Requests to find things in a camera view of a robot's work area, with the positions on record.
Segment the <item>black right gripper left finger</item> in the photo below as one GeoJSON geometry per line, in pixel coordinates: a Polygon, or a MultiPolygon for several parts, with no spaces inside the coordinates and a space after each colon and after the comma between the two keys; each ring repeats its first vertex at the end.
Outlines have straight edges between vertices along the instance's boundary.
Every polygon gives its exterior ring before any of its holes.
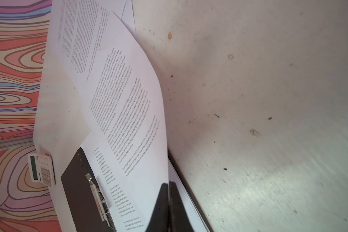
{"type": "Polygon", "coordinates": [[[161,185],[155,207],[146,232],[169,231],[169,187],[167,183],[161,185]]]}

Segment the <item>red folder black inside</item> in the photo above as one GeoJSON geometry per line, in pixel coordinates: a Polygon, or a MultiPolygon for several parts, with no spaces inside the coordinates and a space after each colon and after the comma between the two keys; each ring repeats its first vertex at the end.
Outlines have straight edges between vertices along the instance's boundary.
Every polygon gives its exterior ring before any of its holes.
{"type": "MultiPolygon", "coordinates": [[[[189,189],[183,175],[179,172],[172,155],[169,155],[168,158],[175,170],[178,172],[182,183],[200,212],[205,224],[208,226],[209,232],[211,232],[212,228],[208,220],[206,219],[192,191],[189,189]]],[[[92,178],[94,178],[94,174],[92,173],[92,169],[86,155],[82,148],[79,148],[61,176],[62,185],[75,228],[78,232],[108,232],[108,227],[105,222],[102,222],[101,220],[89,182],[86,179],[87,173],[90,173],[92,178]]]]}

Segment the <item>printed paper sheet stack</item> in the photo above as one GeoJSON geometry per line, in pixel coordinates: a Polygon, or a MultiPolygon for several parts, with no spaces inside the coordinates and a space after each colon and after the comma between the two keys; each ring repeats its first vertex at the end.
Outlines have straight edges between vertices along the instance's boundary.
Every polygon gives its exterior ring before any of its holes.
{"type": "Polygon", "coordinates": [[[168,158],[161,88],[145,52],[98,1],[53,1],[48,42],[80,94],[90,134],[150,220],[168,158]]]}

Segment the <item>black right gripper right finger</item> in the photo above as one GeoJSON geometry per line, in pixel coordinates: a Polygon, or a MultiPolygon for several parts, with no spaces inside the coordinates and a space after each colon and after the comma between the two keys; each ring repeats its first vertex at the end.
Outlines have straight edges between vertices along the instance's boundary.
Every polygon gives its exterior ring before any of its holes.
{"type": "Polygon", "coordinates": [[[169,182],[169,232],[194,232],[175,182],[169,182]]]}

